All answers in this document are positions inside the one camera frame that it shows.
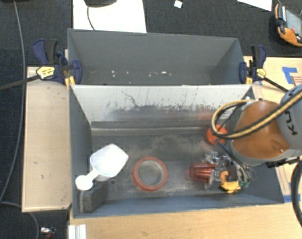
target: white plastic scoop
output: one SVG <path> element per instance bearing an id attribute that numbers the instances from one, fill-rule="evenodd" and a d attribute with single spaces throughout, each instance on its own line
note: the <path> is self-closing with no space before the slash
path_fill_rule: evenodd
<path id="1" fill-rule="evenodd" d="M 90 173 L 76 178 L 76 187 L 81 190 L 92 188 L 92 181 L 103 182 L 115 177 L 124 167 L 128 155 L 115 144 L 109 144 L 90 156 Z"/>

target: red rim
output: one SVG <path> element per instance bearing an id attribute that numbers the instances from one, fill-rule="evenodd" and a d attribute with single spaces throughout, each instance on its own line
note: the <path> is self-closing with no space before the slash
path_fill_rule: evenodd
<path id="1" fill-rule="evenodd" d="M 159 184 L 155 185 L 155 186 L 149 186 L 149 185 L 143 183 L 140 180 L 139 175 L 138 175 L 139 165 L 142 162 L 147 161 L 147 160 L 152 160 L 152 161 L 158 163 L 162 167 L 162 169 L 164 171 L 164 176 L 163 176 L 162 181 Z M 135 166 L 133 168 L 133 171 L 132 171 L 132 177 L 133 177 L 133 181 L 134 181 L 134 183 L 136 184 L 137 187 L 139 187 L 140 189 L 142 189 L 144 191 L 152 192 L 152 191 L 156 191 L 156 190 L 160 189 L 166 183 L 166 180 L 167 180 L 167 169 L 166 169 L 165 164 L 161 160 L 159 160 L 158 158 L 151 157 L 151 156 L 150 157 L 144 157 L 144 158 L 140 159 L 135 164 Z"/>

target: white sticker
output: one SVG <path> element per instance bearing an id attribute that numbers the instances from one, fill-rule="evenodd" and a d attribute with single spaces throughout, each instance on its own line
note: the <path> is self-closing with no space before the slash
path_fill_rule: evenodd
<path id="1" fill-rule="evenodd" d="M 182 8 L 182 1 L 179 1 L 179 0 L 175 0 L 175 3 L 174 3 L 174 7 L 176 8 Z"/>

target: yellow label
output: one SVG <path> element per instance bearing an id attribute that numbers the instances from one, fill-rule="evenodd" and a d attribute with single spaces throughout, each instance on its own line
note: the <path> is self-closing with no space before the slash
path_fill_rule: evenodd
<path id="1" fill-rule="evenodd" d="M 259 68 L 256 70 L 258 77 L 264 78 L 266 76 L 266 72 L 263 68 Z"/>
<path id="2" fill-rule="evenodd" d="M 55 68 L 49 66 L 42 66 L 37 69 L 36 73 L 42 80 L 49 80 L 55 76 Z"/>

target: scoop handle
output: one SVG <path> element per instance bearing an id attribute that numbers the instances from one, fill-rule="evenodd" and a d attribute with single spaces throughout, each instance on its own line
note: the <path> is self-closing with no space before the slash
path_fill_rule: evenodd
<path id="1" fill-rule="evenodd" d="M 88 180 L 90 179 L 91 181 L 93 181 L 98 177 L 99 174 L 100 173 L 96 169 L 92 169 L 90 173 L 86 175 L 86 177 L 88 178 Z"/>
<path id="2" fill-rule="evenodd" d="M 100 173 L 93 169 L 90 173 L 87 175 L 79 175 L 76 178 L 76 187 L 81 191 L 90 190 L 93 186 L 92 181 L 99 175 Z"/>

